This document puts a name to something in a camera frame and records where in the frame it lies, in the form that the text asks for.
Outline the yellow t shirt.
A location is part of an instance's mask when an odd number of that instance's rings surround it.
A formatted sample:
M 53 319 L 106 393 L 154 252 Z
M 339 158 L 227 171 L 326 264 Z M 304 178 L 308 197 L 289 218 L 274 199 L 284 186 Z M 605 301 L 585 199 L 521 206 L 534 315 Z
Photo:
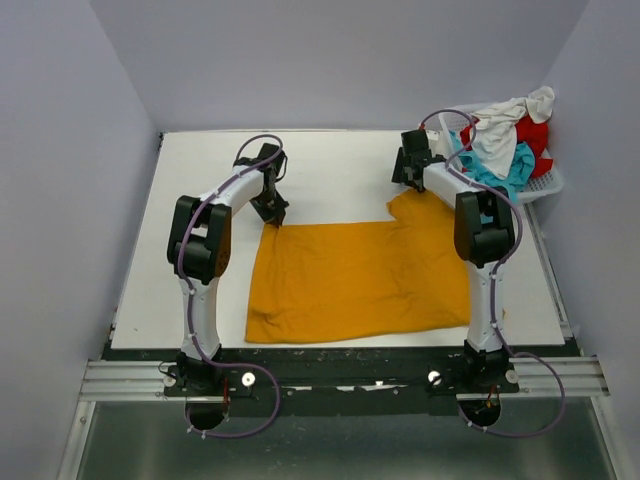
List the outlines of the yellow t shirt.
M 431 192 L 387 204 L 388 221 L 266 226 L 245 339 L 340 342 L 467 327 L 475 300 L 454 248 L 454 211 Z

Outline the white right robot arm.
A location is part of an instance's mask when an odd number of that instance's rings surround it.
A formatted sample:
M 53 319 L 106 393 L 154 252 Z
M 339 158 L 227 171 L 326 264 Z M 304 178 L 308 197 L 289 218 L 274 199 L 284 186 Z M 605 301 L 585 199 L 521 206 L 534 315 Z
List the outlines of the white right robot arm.
M 471 295 L 465 348 L 474 355 L 510 355 L 502 307 L 505 264 L 523 236 L 516 205 L 504 189 L 475 182 L 433 154 L 423 129 L 401 134 L 392 181 L 428 191 L 453 210 L 454 247 L 466 264 Z

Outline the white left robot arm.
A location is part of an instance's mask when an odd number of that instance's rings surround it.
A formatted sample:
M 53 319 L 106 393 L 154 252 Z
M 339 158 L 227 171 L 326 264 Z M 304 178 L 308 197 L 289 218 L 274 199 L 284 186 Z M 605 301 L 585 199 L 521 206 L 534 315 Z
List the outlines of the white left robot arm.
M 217 290 L 231 259 L 232 220 L 250 205 L 266 225 L 283 224 L 289 203 L 276 185 L 286 172 L 287 155 L 280 138 L 260 134 L 258 154 L 245 157 L 241 146 L 230 176 L 199 196 L 183 195 L 175 204 L 167 260 L 179 279 L 183 298 L 184 337 L 181 353 L 195 362 L 187 382 L 201 395 L 214 393 L 222 380 L 212 364 L 221 341 L 217 331 Z

